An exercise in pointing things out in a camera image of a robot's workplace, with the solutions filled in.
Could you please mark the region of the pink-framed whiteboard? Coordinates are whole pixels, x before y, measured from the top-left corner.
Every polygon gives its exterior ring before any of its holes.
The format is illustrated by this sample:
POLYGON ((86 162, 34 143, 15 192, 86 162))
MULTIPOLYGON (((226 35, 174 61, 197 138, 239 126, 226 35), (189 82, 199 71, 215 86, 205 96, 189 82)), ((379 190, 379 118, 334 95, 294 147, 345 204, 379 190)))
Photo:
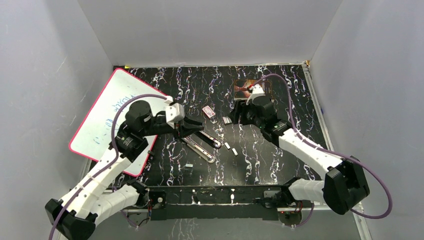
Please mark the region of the pink-framed whiteboard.
MULTIPOLYGON (((103 90, 71 139, 69 149, 88 159, 99 161, 111 142, 111 129, 116 112, 130 99, 143 94, 166 96, 148 83, 136 78, 127 71, 117 68, 112 73, 103 90)), ((167 104, 156 97, 142 100, 150 104, 153 115, 165 110, 167 104)), ((153 149, 157 135, 148 136, 148 147, 123 172, 138 177, 142 174, 149 153, 153 149)))

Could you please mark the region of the cardboard staple tray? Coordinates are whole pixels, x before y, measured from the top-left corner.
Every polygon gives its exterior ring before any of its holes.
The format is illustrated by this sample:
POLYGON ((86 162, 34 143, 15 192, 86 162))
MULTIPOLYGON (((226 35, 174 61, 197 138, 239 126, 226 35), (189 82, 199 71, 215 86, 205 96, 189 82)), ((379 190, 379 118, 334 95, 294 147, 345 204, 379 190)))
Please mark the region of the cardboard staple tray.
POLYGON ((230 124, 233 123, 232 119, 228 116, 223 116, 222 120, 223 120, 224 125, 230 125, 230 124))

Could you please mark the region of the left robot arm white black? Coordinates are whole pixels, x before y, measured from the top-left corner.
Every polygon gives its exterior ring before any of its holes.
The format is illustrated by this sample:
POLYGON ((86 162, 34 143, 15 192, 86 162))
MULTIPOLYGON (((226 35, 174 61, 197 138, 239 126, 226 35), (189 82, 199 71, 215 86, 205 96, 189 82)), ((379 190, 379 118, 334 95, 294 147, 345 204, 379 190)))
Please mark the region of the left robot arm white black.
POLYGON ((202 122, 185 116, 184 107, 169 100, 157 115, 141 99, 126 103, 129 107, 124 122, 116 129, 113 123, 111 142, 92 170, 61 199, 50 199, 45 210, 53 231, 69 240, 87 240, 96 226, 126 207, 146 208, 152 201, 149 189, 131 180, 106 196, 103 192, 118 174, 129 167, 148 147, 148 136, 172 134, 181 139, 202 131, 202 122))

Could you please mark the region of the dark paperback book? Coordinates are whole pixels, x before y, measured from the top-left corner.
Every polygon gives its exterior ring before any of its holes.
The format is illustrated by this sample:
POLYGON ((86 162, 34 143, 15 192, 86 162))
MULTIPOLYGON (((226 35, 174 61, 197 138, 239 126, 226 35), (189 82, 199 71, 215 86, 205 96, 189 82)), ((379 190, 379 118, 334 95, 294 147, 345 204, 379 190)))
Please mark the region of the dark paperback book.
MULTIPOLYGON (((234 85, 234 100, 247 100, 251 96, 251 93, 248 91, 248 87, 256 82, 255 79, 235 79, 233 81, 234 85)), ((270 97, 271 100, 274 100, 272 83, 268 80, 262 80, 258 83, 264 91, 264 94, 267 97, 270 97)))

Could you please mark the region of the aluminium frame rail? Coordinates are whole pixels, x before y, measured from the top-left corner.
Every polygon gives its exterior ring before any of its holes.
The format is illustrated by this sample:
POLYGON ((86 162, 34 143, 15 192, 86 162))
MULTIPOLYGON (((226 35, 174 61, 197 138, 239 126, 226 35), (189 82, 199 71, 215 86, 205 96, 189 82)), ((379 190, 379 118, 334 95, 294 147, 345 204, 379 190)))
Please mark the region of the aluminium frame rail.
POLYGON ((262 218, 278 220, 278 209, 301 226, 301 211, 324 205, 344 215, 370 194, 364 183, 334 185, 294 178, 283 185, 151 186, 132 180, 110 194, 107 185, 79 185, 45 210, 53 228, 69 240, 86 240, 101 222, 128 207, 145 209, 153 221, 167 219, 262 218))

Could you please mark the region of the black stapler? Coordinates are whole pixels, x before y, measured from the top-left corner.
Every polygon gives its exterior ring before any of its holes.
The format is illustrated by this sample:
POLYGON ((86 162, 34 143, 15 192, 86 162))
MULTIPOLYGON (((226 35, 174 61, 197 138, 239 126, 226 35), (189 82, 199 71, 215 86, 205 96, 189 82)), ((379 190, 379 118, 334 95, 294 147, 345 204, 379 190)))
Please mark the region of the black stapler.
POLYGON ((213 164, 216 161, 216 157, 211 150, 218 150, 223 146, 217 138, 208 134, 204 130, 195 132, 190 136, 183 137, 181 141, 208 164, 213 164))

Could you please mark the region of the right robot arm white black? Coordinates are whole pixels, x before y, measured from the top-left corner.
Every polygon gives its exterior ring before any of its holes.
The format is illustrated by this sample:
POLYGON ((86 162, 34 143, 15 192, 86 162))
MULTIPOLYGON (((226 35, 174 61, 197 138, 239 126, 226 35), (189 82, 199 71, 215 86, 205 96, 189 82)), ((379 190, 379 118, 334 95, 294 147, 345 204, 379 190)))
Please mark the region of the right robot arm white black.
POLYGON ((280 196, 286 206, 295 207, 300 201, 319 202, 343 215, 370 194, 364 170, 355 160, 328 153, 300 138, 291 123, 278 118, 269 97, 236 100, 229 118, 233 124, 256 126, 268 142, 302 160, 319 174, 320 180, 294 177, 283 184, 280 196))

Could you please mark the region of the small red staple box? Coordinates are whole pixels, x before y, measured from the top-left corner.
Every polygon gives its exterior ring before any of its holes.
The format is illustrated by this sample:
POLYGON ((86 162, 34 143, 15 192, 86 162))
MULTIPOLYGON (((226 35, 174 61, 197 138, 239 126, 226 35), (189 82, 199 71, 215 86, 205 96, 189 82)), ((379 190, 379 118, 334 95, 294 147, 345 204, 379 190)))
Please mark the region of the small red staple box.
POLYGON ((204 112, 204 114, 211 119, 212 117, 214 117, 216 115, 216 113, 212 110, 212 108, 210 106, 205 106, 202 108, 202 111, 204 112))

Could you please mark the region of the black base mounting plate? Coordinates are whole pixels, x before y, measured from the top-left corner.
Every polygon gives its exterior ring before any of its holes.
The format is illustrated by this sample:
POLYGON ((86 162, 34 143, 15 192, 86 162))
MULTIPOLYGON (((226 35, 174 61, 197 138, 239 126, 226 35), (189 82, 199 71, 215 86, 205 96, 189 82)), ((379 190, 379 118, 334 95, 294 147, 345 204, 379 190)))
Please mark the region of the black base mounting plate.
POLYGON ((137 220, 262 219, 298 224, 307 215, 306 201, 289 203, 279 185, 151 186, 143 204, 126 212, 137 220))

